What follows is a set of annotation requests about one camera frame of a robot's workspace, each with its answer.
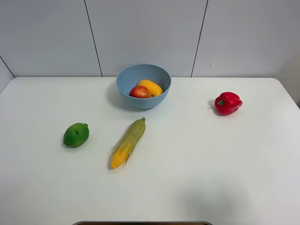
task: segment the red apple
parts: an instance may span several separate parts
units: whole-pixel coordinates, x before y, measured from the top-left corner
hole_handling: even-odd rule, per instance
[[[129,95],[131,97],[135,97],[135,98],[150,98],[151,97],[148,88],[146,88],[144,86],[135,86],[133,89],[131,89]]]

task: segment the green lime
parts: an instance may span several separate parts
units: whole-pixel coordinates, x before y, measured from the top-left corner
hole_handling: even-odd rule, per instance
[[[89,138],[89,128],[85,123],[76,123],[70,126],[64,134],[64,144],[71,148],[77,148]]]

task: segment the bowl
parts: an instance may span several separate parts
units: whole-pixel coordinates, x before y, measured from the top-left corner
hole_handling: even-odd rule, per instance
[[[162,88],[163,93],[150,98],[129,96],[131,89],[141,80],[150,80],[158,84]],[[167,96],[171,86],[171,77],[160,67],[149,64],[138,64],[124,69],[117,76],[116,84],[120,95],[128,104],[139,109],[150,109],[161,103]]]

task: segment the corn cob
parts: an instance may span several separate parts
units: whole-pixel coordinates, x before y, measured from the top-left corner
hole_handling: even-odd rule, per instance
[[[136,120],[133,122],[126,134],[122,137],[120,142],[116,145],[116,147],[112,151],[112,161],[111,168],[115,169],[122,165],[123,163],[127,163],[129,160],[133,150],[137,142],[140,140],[142,135],[145,132],[146,119],[143,117],[140,120]]]

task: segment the red bell pepper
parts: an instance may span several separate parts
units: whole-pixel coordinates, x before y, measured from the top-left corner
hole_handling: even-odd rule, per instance
[[[234,113],[242,104],[240,97],[232,92],[224,92],[215,100],[215,107],[223,116]]]

